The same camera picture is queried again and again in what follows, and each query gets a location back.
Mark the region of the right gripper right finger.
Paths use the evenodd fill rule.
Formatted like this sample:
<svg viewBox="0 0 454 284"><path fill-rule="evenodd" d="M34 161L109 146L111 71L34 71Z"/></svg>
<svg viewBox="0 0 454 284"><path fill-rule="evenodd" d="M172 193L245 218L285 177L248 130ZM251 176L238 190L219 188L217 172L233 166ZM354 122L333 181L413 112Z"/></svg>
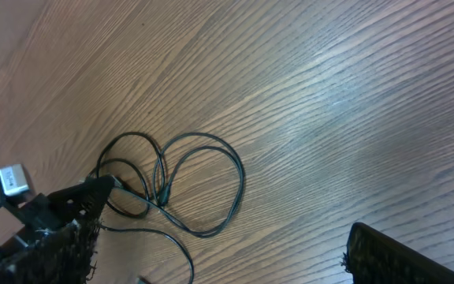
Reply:
<svg viewBox="0 0 454 284"><path fill-rule="evenodd" d="M341 265L354 284L454 283L454 271L362 222L352 224Z"/></svg>

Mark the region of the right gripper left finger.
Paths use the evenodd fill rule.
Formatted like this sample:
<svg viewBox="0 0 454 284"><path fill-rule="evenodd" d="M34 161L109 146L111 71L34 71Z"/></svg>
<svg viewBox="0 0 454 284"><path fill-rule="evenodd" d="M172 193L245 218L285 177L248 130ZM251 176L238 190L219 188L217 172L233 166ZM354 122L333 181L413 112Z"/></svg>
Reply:
<svg viewBox="0 0 454 284"><path fill-rule="evenodd" d="M2 252L0 284L85 283L92 279L92 257L99 230L75 223L56 231L43 231L38 239L17 252Z"/></svg>

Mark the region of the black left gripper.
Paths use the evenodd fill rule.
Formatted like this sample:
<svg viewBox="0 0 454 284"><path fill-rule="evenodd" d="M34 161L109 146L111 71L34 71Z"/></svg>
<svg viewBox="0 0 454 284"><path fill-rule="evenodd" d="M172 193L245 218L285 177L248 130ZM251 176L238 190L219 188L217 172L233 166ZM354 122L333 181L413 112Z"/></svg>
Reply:
<svg viewBox="0 0 454 284"><path fill-rule="evenodd" d="M22 198L4 197L3 207L24 227L6 241L2 252L17 252L28 247L43 231L56 231L70 223L81 228L99 228L99 219L108 197L115 186L113 176L88 178L85 182L66 189L42 193L19 207Z"/></svg>

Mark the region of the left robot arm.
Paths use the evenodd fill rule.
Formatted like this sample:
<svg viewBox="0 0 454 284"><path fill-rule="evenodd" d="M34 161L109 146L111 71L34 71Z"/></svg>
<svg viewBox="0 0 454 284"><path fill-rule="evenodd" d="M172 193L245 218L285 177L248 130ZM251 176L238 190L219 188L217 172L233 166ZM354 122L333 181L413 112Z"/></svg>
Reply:
<svg viewBox="0 0 454 284"><path fill-rule="evenodd" d="M0 208L24 227L0 245L0 281L83 281L99 235L99 218L117 179L89 178L45 196L9 196L0 178Z"/></svg>

